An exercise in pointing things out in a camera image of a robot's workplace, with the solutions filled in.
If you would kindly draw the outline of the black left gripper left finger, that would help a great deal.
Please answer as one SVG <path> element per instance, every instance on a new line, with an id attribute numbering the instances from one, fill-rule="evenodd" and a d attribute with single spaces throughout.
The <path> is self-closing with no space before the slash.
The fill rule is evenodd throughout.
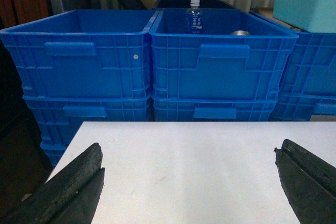
<path id="1" fill-rule="evenodd" d="M 101 146 L 93 143 L 1 223 L 92 223 L 104 186 L 102 159 Z"/>

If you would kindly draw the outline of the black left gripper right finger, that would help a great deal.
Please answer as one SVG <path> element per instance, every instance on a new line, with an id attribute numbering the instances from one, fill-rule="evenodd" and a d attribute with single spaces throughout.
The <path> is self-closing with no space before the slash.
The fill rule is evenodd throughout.
<path id="1" fill-rule="evenodd" d="M 275 164 L 289 205 L 300 223 L 335 223 L 335 167 L 285 139 Z"/>

